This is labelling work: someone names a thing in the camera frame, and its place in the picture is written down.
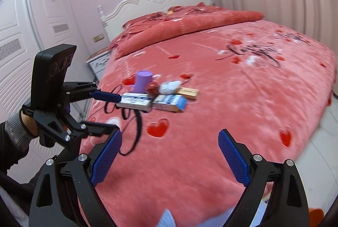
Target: white wardrobe door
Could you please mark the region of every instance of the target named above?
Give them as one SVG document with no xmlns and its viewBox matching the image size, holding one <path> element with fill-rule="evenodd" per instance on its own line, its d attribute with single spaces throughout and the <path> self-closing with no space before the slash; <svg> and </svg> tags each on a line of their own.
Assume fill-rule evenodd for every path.
<svg viewBox="0 0 338 227">
<path fill-rule="evenodd" d="M 66 43 L 77 45 L 72 65 L 67 71 L 66 81 L 93 81 L 94 75 L 86 64 L 89 52 L 78 29 L 68 0 L 30 0 L 32 19 L 38 31 L 43 48 Z M 78 102 L 80 112 L 84 112 L 86 101 Z M 75 119 L 78 113 L 74 105 L 71 114 Z"/>
<path fill-rule="evenodd" d="M 25 0 L 0 1 L 0 121 L 30 95 L 35 55 L 40 51 Z"/>
</svg>

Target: white wooden headboard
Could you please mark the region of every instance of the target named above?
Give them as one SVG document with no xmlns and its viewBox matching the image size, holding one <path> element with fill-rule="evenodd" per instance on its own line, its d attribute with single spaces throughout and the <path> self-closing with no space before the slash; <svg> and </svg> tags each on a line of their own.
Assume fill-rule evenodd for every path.
<svg viewBox="0 0 338 227">
<path fill-rule="evenodd" d="M 173 6 L 197 5 L 204 2 L 212 5 L 212 0 L 124 0 L 109 15 L 105 15 L 102 6 L 98 7 L 102 25 L 107 33 L 109 41 L 119 35 L 122 26 L 129 20 L 157 11 L 166 12 Z"/>
</svg>

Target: camera lens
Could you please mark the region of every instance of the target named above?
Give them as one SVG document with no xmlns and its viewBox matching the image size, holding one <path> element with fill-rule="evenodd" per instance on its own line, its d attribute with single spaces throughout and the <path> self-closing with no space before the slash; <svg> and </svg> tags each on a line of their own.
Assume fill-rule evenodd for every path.
<svg viewBox="0 0 338 227">
<path fill-rule="evenodd" d="M 65 58 L 62 59 L 62 61 L 60 63 L 60 67 L 59 67 L 60 71 L 64 69 L 66 62 L 67 62 L 67 58 L 65 57 Z"/>
<path fill-rule="evenodd" d="M 56 71 L 57 71 L 57 64 L 55 63 L 52 70 L 50 71 L 50 76 L 53 76 Z"/>
<path fill-rule="evenodd" d="M 67 61 L 67 64 L 68 64 L 68 65 L 71 63 L 72 59 L 73 59 L 73 55 L 70 55 L 70 56 L 68 57 L 68 61 Z"/>
</svg>

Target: human hand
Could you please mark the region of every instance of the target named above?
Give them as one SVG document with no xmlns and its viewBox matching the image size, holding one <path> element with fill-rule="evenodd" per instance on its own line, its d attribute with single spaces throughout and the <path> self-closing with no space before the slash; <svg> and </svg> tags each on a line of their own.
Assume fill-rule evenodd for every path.
<svg viewBox="0 0 338 227">
<path fill-rule="evenodd" d="M 34 137 L 38 137 L 39 133 L 38 133 L 38 126 L 35 123 L 34 118 L 29 117 L 28 115 L 23 114 L 23 112 L 21 112 L 21 120 L 22 123 L 26 126 L 26 128 L 32 133 L 32 135 Z"/>
</svg>

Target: bed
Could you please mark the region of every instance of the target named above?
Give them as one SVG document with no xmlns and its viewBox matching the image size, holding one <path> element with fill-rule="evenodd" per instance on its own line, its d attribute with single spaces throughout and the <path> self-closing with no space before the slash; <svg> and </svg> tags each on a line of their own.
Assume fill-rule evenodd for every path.
<svg viewBox="0 0 338 227">
<path fill-rule="evenodd" d="M 178 227 L 224 214 L 244 187 L 218 148 L 218 132 L 228 129 L 267 160 L 295 160 L 330 104 L 334 53 L 262 13 L 223 9 L 212 0 L 125 0 L 110 15 L 99 12 L 113 49 L 102 90 L 130 91 L 139 70 L 151 71 L 158 83 L 180 80 L 200 90 L 181 113 L 142 114 L 136 149 L 118 155 L 96 187 L 119 227 L 156 226 L 166 209 Z M 135 121 L 124 121 L 117 109 L 105 113 L 101 101 L 88 115 L 117 124 L 121 152 L 130 150 Z M 81 152 L 104 139 L 83 140 Z"/>
</svg>

